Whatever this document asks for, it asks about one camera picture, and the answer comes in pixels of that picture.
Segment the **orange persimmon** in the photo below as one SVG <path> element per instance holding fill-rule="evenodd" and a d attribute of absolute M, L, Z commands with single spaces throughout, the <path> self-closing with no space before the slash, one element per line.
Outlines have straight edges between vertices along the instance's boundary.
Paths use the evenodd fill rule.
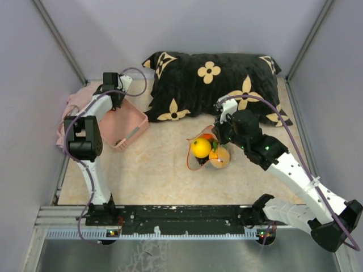
<path fill-rule="evenodd" d="M 216 140 L 215 136 L 213 134 L 209 134 L 209 133 L 204 133 L 202 135 L 202 138 L 204 138 L 204 139 L 206 139 L 208 141 L 215 141 Z"/>

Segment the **orange peach fruit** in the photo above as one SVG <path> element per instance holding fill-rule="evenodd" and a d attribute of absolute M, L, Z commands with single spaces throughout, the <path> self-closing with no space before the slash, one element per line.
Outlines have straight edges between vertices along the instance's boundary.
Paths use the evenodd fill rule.
<path fill-rule="evenodd" d="M 230 153 L 227 149 L 219 146 L 209 153 L 209 162 L 215 168 L 225 168 L 230 164 Z"/>

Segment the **clear zip bag orange zipper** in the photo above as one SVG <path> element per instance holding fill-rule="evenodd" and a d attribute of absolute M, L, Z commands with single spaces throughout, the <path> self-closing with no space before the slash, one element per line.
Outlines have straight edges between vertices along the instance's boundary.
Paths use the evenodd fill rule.
<path fill-rule="evenodd" d="M 188 138 L 186 164 L 189 170 L 197 171 L 207 167 L 224 169 L 232 163 L 233 149 L 230 144 L 222 144 L 213 132 L 213 125 L 204 128 L 198 135 Z"/>

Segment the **yellow lemon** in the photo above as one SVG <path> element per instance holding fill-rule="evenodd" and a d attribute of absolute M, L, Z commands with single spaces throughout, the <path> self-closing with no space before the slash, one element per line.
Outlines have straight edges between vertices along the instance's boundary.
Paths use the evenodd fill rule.
<path fill-rule="evenodd" d="M 196 138 L 192 141 L 191 151 L 196 158 L 205 158 L 209 156 L 212 145 L 204 138 Z"/>

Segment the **dark grape bunch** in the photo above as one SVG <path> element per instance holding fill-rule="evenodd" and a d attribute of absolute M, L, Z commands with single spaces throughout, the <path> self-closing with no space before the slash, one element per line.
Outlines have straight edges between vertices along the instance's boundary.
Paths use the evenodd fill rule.
<path fill-rule="evenodd" d="M 208 162 L 209 158 L 208 157 L 205 157 L 205 158 L 196 158 L 196 160 L 197 160 L 199 166 L 202 167 L 205 163 Z"/>

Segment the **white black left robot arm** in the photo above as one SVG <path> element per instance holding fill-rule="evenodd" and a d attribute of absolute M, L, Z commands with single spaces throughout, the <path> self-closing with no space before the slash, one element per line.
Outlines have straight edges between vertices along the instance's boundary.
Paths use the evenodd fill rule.
<path fill-rule="evenodd" d="M 108 189 L 101 168 L 103 140 L 99 121 L 111 110 L 121 107 L 133 79 L 125 74 L 104 73 L 103 83 L 96 89 L 90 102 L 79 113 L 64 119 L 64 149 L 81 169 L 90 199 L 85 218 L 88 226 L 115 224 L 118 211 Z"/>

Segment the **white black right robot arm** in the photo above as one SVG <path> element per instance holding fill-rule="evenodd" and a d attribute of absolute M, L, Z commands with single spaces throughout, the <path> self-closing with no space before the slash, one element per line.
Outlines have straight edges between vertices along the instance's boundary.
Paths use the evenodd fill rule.
<path fill-rule="evenodd" d="M 278 178 L 304 202 L 300 206 L 264 194 L 254 203 L 258 223 L 278 221 L 298 228 L 328 252 L 345 244 L 362 215 L 359 201 L 347 201 L 318 177 L 310 177 L 282 142 L 262 132 L 258 118 L 249 110 L 222 113 L 215 118 L 212 131 L 221 143 L 242 149 L 250 162 Z"/>

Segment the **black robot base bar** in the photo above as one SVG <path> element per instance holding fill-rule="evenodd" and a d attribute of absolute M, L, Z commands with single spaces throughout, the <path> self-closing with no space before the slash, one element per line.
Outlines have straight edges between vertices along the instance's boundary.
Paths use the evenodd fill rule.
<path fill-rule="evenodd" d="M 123 235 L 154 233 L 162 235 L 224 235 L 244 234 L 245 228 L 267 224 L 262 208 L 274 196 L 263 194 L 247 205 L 126 205 L 116 206 L 116 226 Z"/>

